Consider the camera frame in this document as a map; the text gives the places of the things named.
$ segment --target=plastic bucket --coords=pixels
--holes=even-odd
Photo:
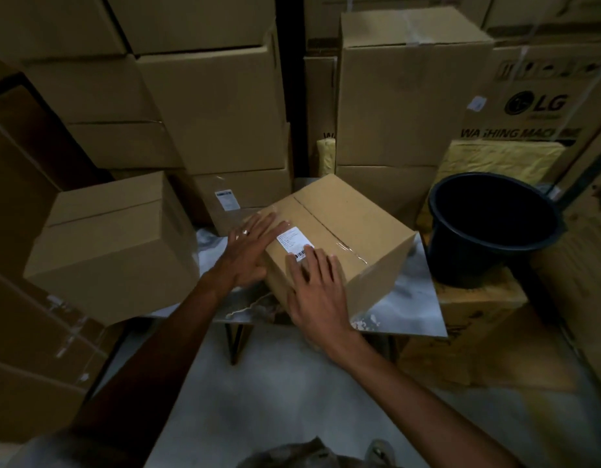
[[[428,266],[441,283],[480,287],[492,268],[555,243],[564,232],[554,202],[507,176],[468,172],[438,182],[428,197]]]

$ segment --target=shoe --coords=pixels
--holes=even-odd
[[[370,446],[365,453],[365,461],[378,466],[396,466],[396,453],[390,442],[381,439],[375,439],[370,442]]]

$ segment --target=forearm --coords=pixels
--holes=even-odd
[[[184,302],[81,409],[71,429],[146,459],[225,295],[218,282],[203,275]]]
[[[334,360],[363,386],[430,466],[520,466],[510,452],[398,371],[359,334],[350,340],[336,350]]]

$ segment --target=lg logo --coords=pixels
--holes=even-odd
[[[519,115],[528,111],[534,104],[533,111],[558,111],[567,103],[569,95],[556,95],[550,100],[547,99],[547,95],[541,95],[538,99],[534,92],[525,90],[520,93],[514,94],[507,102],[504,107],[504,111],[508,115]]]

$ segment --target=sticker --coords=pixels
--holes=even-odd
[[[534,187],[537,188],[542,194],[548,196],[551,200],[556,200],[556,198],[558,198],[558,196],[562,193],[561,188],[550,183],[538,183]]]
[[[214,192],[218,197],[218,201],[225,212],[229,212],[230,210],[240,210],[240,204],[237,203],[235,196],[231,189],[227,190],[219,190],[218,192]]]
[[[296,256],[296,262],[300,261],[305,257],[305,251],[303,246],[308,244],[313,247],[311,241],[307,239],[302,231],[298,227],[293,227],[287,230],[285,233],[281,233],[277,236],[277,240],[285,248],[288,253],[293,253]]]
[[[484,97],[474,97],[472,101],[467,105],[468,110],[480,111],[483,109],[484,104],[487,103],[487,99]]]

